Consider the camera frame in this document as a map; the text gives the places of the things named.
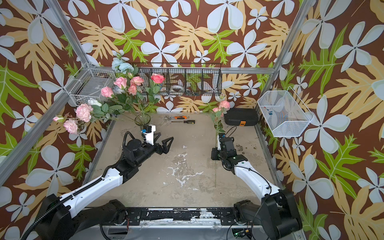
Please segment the pink rose cluster stem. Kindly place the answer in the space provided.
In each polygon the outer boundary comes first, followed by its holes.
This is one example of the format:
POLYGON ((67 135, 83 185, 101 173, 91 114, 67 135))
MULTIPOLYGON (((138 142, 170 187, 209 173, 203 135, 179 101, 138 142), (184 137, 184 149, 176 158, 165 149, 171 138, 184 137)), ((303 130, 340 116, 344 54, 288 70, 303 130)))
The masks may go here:
POLYGON ((219 101, 214 105, 212 109, 211 119, 215 128, 215 138, 219 136, 219 134, 225 133, 224 126, 222 123, 222 118, 231 108, 230 103, 227 101, 227 97, 225 94, 220 94, 219 101))

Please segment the pale pink carnation stem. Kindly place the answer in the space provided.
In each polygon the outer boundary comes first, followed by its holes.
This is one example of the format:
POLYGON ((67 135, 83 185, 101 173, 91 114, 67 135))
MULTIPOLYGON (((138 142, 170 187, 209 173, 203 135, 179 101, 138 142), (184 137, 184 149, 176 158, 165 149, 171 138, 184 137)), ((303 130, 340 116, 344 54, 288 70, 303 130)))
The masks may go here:
POLYGON ((101 107, 81 104, 75 109, 74 117, 64 117, 56 115, 53 121, 63 124, 64 129, 70 134, 78 134, 82 131, 87 123, 95 121, 115 120, 116 116, 121 113, 123 107, 121 105, 108 105, 104 103, 101 107))

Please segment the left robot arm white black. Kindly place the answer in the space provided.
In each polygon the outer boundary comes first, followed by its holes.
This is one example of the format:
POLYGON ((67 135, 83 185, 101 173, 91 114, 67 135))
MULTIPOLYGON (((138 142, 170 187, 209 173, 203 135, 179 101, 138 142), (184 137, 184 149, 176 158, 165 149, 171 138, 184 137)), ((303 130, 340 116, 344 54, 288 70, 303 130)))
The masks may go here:
POLYGON ((161 133, 142 130, 141 135, 142 140, 132 137, 127 142, 127 136, 131 136, 131 133, 126 132, 119 160, 108 166, 98 178, 70 193, 46 197, 37 218, 21 238, 26 240, 32 232, 36 232, 43 240, 69 240, 95 225, 123 221, 126 207, 117 200, 96 208, 87 207, 108 191, 130 180, 153 154, 167 154, 174 140, 170 137, 159 144, 157 139, 161 133))

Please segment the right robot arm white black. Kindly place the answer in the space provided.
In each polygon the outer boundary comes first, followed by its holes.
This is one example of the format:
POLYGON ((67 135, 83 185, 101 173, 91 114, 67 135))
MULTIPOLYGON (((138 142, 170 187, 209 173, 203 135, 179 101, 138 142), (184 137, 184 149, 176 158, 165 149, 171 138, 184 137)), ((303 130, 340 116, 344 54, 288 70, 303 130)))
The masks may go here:
POLYGON ((270 240, 281 239, 303 228, 293 193, 270 183, 244 155, 237 154, 233 137, 219 134, 211 159, 221 161, 223 168, 243 180, 261 202, 255 205, 243 200, 234 204, 237 222, 262 226, 270 240))

